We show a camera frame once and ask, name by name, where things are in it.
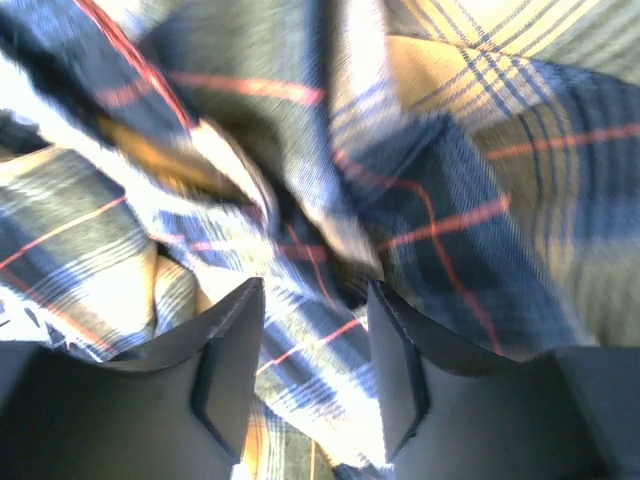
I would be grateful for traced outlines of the yellow plaid long sleeve shirt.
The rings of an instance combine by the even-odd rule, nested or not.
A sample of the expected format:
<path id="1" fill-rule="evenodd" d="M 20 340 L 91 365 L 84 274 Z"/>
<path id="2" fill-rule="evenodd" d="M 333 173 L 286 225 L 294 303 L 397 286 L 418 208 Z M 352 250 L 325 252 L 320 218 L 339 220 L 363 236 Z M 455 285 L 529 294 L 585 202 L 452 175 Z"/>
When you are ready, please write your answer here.
<path id="1" fill-rule="evenodd" d="M 635 1 L 5 1 L 1 337 L 89 361 L 251 276 L 251 479 L 388 478 L 367 284 L 639 342 Z"/>

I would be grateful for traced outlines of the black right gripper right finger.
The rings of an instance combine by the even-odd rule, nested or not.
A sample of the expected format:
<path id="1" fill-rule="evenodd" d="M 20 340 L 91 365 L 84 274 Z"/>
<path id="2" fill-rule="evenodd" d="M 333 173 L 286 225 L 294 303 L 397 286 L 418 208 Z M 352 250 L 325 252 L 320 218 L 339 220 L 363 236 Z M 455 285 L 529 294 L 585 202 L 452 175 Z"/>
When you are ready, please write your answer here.
<path id="1" fill-rule="evenodd" d="M 516 361 L 369 286 L 386 456 L 399 479 L 635 479 L 639 352 L 567 347 Z"/>

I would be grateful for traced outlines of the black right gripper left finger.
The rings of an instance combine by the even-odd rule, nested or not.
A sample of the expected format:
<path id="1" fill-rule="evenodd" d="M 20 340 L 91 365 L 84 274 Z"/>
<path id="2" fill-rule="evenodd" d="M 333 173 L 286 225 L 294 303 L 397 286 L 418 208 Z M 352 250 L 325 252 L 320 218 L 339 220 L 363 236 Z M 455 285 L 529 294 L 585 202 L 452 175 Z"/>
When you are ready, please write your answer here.
<path id="1" fill-rule="evenodd" d="M 103 363 L 1 346 L 5 479 L 229 479 L 240 462 L 264 323 L 251 278 Z"/>

